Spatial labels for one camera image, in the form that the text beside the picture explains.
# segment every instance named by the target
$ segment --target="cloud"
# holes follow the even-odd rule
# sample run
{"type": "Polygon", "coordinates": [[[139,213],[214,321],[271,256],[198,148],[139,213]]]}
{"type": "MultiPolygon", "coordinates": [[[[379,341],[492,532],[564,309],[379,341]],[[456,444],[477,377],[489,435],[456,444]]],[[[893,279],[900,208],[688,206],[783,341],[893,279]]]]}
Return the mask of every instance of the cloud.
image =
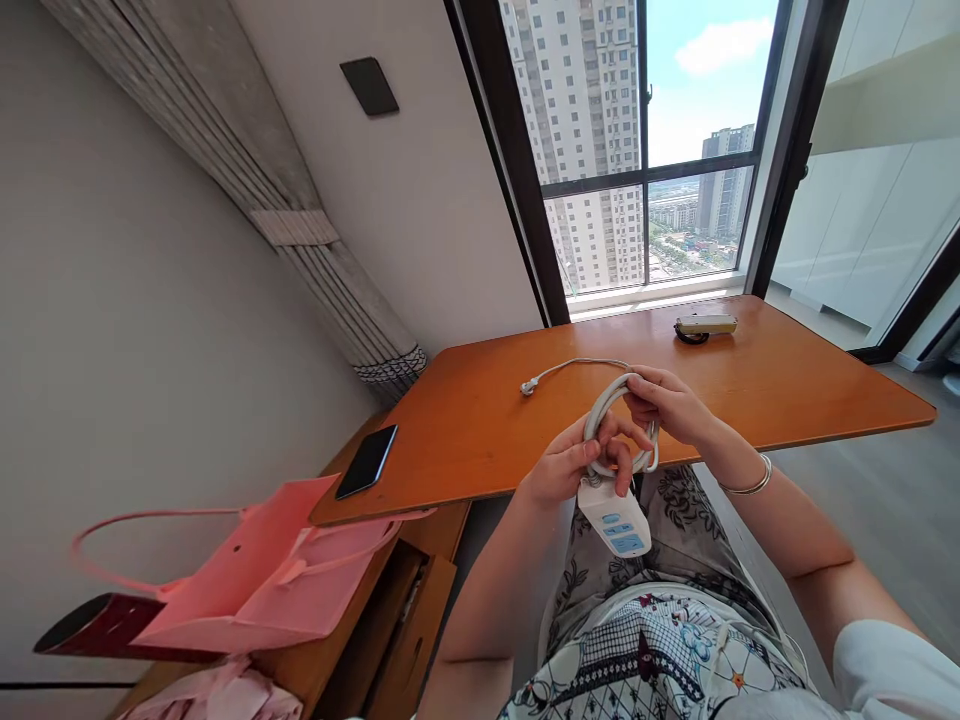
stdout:
{"type": "Polygon", "coordinates": [[[770,18],[738,20],[706,29],[674,55],[690,75],[702,76],[752,58],[773,34],[770,18]]]}

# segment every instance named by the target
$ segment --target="white power strip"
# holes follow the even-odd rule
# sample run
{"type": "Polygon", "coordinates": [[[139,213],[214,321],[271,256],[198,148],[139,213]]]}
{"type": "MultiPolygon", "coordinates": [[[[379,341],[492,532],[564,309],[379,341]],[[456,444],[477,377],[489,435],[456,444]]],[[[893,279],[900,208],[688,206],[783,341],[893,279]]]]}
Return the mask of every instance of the white power strip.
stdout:
{"type": "MultiPolygon", "coordinates": [[[[630,369],[629,364],[621,360],[574,358],[523,383],[520,386],[520,392],[527,397],[533,395],[533,391],[544,375],[578,362],[608,363],[630,369]]],[[[583,433],[584,441],[596,437],[600,421],[607,410],[610,409],[614,401],[629,392],[626,388],[626,382],[631,374],[621,375],[597,398],[587,418],[583,433]]],[[[654,449],[652,452],[641,452],[634,458],[632,467],[634,473],[649,472],[654,470],[659,463],[659,448],[657,446],[659,423],[651,423],[648,433],[654,449]]],[[[580,481],[577,505],[590,521],[590,524],[593,525],[593,529],[597,531],[597,534],[610,548],[610,552],[620,557],[639,557],[650,551],[650,524],[647,522],[643,510],[640,509],[640,503],[637,502],[633,493],[628,492],[627,496],[623,498],[617,495],[613,476],[613,471],[603,467],[599,462],[591,463],[580,481]]]]}
{"type": "Polygon", "coordinates": [[[650,524],[632,492],[622,498],[611,480],[597,487],[581,482],[577,505],[614,555],[639,557],[650,551],[650,524]]]}

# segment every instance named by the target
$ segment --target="white sleeve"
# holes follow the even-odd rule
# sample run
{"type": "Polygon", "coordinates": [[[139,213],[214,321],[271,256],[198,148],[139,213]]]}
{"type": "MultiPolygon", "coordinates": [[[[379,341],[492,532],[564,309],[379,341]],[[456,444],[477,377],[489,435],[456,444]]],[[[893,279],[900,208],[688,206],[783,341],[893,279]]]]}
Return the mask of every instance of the white sleeve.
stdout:
{"type": "Polygon", "coordinates": [[[837,636],[833,678],[864,720],[960,718],[960,667],[923,638],[880,620],[857,620],[837,636]]]}

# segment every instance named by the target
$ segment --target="window frame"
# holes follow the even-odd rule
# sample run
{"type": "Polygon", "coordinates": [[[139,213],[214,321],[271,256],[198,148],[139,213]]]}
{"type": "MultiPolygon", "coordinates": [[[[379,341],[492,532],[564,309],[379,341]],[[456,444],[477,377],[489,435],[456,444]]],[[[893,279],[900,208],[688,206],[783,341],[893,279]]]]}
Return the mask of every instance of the window frame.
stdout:
{"type": "MultiPolygon", "coordinates": [[[[513,61],[510,57],[506,33],[503,31],[500,2],[462,3],[444,0],[447,14],[454,30],[461,60],[467,71],[467,79],[474,95],[484,134],[493,155],[498,179],[507,209],[517,233],[524,264],[527,268],[534,295],[544,319],[545,326],[570,321],[567,296],[560,275],[560,258],[553,246],[550,225],[544,206],[545,200],[559,199],[569,195],[613,190],[627,186],[639,186],[643,203],[643,273],[637,283],[621,283],[618,288],[642,287],[650,281],[650,232],[649,232],[649,186],[651,183],[673,180],[692,175],[704,175],[742,167],[751,167],[751,192],[747,199],[743,226],[740,232],[734,270],[739,270],[743,254],[743,240],[752,212],[760,157],[764,149],[773,91],[783,56],[787,24],[793,0],[779,0],[776,20],[770,43],[770,53],[761,89],[760,107],[754,129],[753,147],[748,152],[701,158],[672,165],[649,167],[648,105],[652,100],[649,91],[639,93],[638,115],[640,122],[639,150],[640,168],[608,175],[569,179],[541,186],[533,148],[528,141],[522,98],[518,90],[513,61]],[[471,42],[471,38],[483,38],[483,42],[471,42]]],[[[638,75],[636,88],[650,88],[647,59],[647,2],[635,0],[635,31],[637,41],[636,61],[633,66],[638,75]]],[[[680,278],[654,281],[669,282],[679,279],[730,272],[730,269],[709,270],[680,278]]],[[[606,292],[612,288],[583,290],[578,296],[594,292],[606,292]]]]}

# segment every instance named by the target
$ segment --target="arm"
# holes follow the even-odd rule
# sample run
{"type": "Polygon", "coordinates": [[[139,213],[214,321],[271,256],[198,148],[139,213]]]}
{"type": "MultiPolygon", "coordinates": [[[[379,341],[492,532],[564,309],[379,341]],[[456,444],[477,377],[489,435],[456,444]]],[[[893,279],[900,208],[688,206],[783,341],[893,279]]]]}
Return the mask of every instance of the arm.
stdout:
{"type": "MultiPolygon", "coordinates": [[[[707,409],[672,373],[633,368],[627,405],[636,422],[659,419],[697,448],[721,486],[742,490],[764,475],[759,453],[707,409]]],[[[913,621],[857,559],[830,519],[782,472],[755,495],[728,495],[760,547],[787,581],[827,667],[840,631],[854,620],[884,620],[921,635],[913,621]]]]}
{"type": "Polygon", "coordinates": [[[514,639],[534,611],[531,578],[548,553],[570,532],[568,501],[577,494],[584,467],[600,458],[616,461],[617,491],[630,486],[629,435],[643,449],[647,436],[607,413],[596,440],[583,442],[586,418],[562,432],[520,483],[507,511],[477,558],[450,613],[430,671],[420,720],[495,717],[510,696],[514,639]]]}

